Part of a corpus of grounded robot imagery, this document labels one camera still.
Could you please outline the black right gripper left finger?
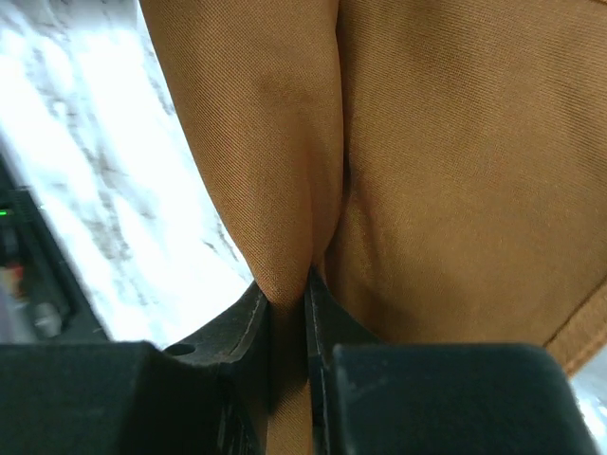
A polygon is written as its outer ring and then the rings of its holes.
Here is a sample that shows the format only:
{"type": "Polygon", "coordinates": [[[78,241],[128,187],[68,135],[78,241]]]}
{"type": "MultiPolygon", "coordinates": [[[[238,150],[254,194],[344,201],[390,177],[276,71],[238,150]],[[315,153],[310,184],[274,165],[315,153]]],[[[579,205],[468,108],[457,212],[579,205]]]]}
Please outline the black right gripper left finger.
{"type": "Polygon", "coordinates": [[[262,454],[268,303],[258,286],[176,344],[1,349],[5,454],[262,454]]]}

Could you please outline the orange-brown cloth napkin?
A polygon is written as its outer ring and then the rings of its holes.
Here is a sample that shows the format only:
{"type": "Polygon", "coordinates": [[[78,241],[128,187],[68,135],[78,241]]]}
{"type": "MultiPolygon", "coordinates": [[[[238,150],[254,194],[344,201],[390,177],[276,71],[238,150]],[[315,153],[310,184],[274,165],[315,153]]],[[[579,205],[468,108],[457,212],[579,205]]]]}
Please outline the orange-brown cloth napkin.
{"type": "Polygon", "coordinates": [[[272,303],[271,454],[307,454],[308,270],[396,343],[606,343],[602,1],[145,1],[210,198],[272,303]]]}

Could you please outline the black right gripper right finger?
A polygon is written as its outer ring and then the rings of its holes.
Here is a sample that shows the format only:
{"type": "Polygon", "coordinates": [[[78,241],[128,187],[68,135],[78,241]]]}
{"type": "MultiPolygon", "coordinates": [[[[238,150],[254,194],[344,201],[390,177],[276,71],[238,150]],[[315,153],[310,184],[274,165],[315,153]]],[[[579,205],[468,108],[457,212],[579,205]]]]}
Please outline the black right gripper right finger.
{"type": "Polygon", "coordinates": [[[584,454],[559,364],[526,344],[383,343],[311,271],[304,294],[317,454],[584,454]]]}

